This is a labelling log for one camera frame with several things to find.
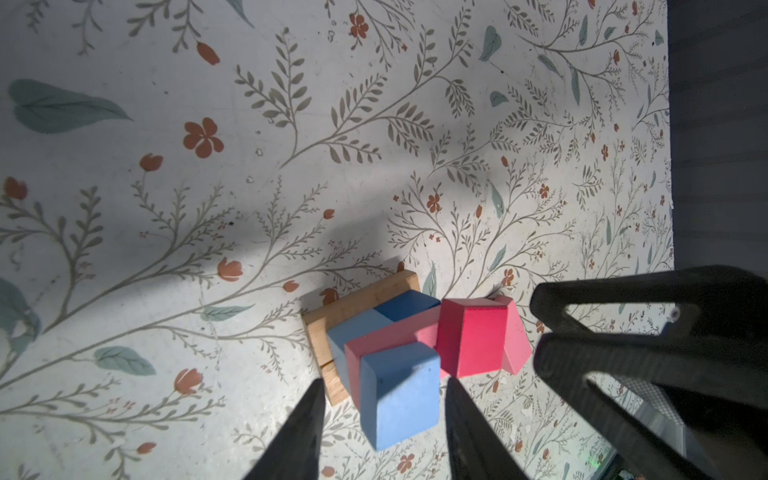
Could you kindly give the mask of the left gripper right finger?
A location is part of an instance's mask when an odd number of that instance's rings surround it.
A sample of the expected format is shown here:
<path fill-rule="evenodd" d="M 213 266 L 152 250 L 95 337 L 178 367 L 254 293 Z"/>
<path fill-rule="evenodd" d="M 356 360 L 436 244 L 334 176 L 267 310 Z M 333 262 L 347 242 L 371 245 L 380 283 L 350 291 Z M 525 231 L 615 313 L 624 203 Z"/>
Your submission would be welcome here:
<path fill-rule="evenodd" d="M 456 378 L 449 378 L 445 424 L 452 479 L 526 479 Z"/>

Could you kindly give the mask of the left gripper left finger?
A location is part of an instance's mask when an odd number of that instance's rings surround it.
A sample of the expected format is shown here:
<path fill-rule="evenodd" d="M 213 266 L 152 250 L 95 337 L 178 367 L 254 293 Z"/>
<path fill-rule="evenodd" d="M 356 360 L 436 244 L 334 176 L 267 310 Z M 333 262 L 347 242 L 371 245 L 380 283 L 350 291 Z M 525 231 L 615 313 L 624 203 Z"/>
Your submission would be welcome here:
<path fill-rule="evenodd" d="M 318 479 L 325 405 L 317 378 L 244 479 Z"/>

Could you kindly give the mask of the small light blue cube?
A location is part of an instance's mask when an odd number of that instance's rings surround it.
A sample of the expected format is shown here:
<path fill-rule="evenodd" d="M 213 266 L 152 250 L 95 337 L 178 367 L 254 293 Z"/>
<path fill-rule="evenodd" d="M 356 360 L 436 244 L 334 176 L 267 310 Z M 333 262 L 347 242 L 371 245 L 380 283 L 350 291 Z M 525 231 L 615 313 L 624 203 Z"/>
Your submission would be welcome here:
<path fill-rule="evenodd" d="M 438 424 L 440 356 L 414 342 L 366 355 L 360 371 L 362 431 L 377 451 Z"/>

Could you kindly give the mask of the magenta cube block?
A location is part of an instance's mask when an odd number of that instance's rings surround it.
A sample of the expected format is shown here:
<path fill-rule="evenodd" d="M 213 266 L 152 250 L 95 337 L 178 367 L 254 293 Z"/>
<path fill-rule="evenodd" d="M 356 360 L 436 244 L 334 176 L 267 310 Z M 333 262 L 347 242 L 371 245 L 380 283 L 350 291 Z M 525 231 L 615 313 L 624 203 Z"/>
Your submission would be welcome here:
<path fill-rule="evenodd" d="M 441 367 L 464 378 L 502 368 L 507 307 L 488 299 L 445 299 L 440 305 L 436 349 Z"/>

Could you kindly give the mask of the natural wood plank block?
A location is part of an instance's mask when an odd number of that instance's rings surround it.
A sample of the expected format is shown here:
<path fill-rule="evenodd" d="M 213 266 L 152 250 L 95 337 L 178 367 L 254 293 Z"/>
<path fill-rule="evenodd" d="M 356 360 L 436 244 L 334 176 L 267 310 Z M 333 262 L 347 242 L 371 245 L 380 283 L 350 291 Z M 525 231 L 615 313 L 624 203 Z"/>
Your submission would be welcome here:
<path fill-rule="evenodd" d="M 419 291 L 418 274 L 403 270 L 302 315 L 318 368 L 333 361 L 326 332 L 407 291 Z"/>

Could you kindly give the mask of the light blue square block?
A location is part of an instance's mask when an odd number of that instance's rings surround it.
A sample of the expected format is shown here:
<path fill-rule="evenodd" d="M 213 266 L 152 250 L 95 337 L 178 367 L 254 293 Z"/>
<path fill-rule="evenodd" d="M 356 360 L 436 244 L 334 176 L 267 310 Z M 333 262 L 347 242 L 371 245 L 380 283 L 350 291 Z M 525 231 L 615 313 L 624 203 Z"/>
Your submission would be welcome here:
<path fill-rule="evenodd" d="M 354 339 L 384 328 L 393 321 L 375 309 L 369 309 L 327 331 L 327 339 L 336 371 L 344 388 L 351 392 L 345 345 Z"/>

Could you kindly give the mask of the blue cube block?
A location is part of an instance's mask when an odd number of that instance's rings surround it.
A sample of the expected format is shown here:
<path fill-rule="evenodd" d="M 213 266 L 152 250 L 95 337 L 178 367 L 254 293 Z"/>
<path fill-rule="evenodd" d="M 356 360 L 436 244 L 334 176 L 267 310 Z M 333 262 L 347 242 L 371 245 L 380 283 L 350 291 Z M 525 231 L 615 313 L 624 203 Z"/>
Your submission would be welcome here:
<path fill-rule="evenodd" d="M 422 292 L 409 290 L 378 305 L 375 310 L 393 322 L 398 322 L 439 306 L 441 301 Z"/>

